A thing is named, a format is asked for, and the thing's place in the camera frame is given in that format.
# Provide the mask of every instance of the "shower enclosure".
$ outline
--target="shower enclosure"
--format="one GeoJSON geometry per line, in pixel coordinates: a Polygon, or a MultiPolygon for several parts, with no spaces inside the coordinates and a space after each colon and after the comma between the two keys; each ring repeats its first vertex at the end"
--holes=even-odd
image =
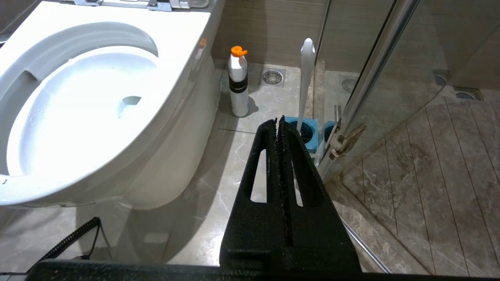
{"type": "Polygon", "coordinates": [[[316,159],[365,270],[500,277],[499,12],[495,0],[330,1],[316,159]]]}

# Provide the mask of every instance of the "black coiled cable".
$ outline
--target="black coiled cable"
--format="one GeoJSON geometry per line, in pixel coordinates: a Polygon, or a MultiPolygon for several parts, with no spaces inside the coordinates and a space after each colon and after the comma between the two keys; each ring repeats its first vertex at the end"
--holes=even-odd
{"type": "Polygon", "coordinates": [[[97,227],[97,231],[95,232],[95,238],[92,243],[92,248],[90,249],[90,252],[86,255],[81,256],[82,259],[88,260],[90,255],[92,255],[92,252],[94,251],[94,247],[96,246],[96,241],[97,237],[99,235],[99,229],[102,227],[101,226],[101,219],[95,216],[91,220],[89,220],[87,223],[84,225],[80,226],[77,230],[73,231],[70,235],[66,236],[61,242],[59,242],[57,245],[55,245],[50,251],[48,251],[41,259],[39,259],[33,266],[38,264],[39,262],[47,259],[55,259],[59,257],[60,254],[62,254],[69,246],[71,246],[73,243],[75,243],[78,239],[82,238],[85,234],[87,234],[89,231],[97,227]]]}

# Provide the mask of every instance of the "brown wall tile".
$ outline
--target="brown wall tile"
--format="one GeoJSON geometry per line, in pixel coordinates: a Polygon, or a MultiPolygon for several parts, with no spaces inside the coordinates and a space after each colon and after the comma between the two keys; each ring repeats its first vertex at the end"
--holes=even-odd
{"type": "Polygon", "coordinates": [[[326,0],[226,0],[212,56],[229,57],[241,45],[253,63],[300,66],[306,38],[318,44],[326,0]]]}

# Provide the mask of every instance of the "bottle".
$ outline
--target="bottle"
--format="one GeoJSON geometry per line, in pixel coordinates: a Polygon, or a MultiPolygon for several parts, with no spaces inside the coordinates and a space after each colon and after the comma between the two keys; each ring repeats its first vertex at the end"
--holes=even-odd
{"type": "Polygon", "coordinates": [[[234,46],[227,62],[232,113],[237,117],[243,117],[249,112],[247,53],[242,47],[234,46]]]}

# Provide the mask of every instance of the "glass shower door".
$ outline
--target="glass shower door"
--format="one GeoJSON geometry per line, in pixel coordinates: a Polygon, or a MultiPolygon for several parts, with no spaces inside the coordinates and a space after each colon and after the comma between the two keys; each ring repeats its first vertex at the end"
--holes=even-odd
{"type": "Polygon", "coordinates": [[[324,104],[337,122],[318,170],[392,272],[500,276],[499,13],[394,1],[346,105],[324,104]]]}

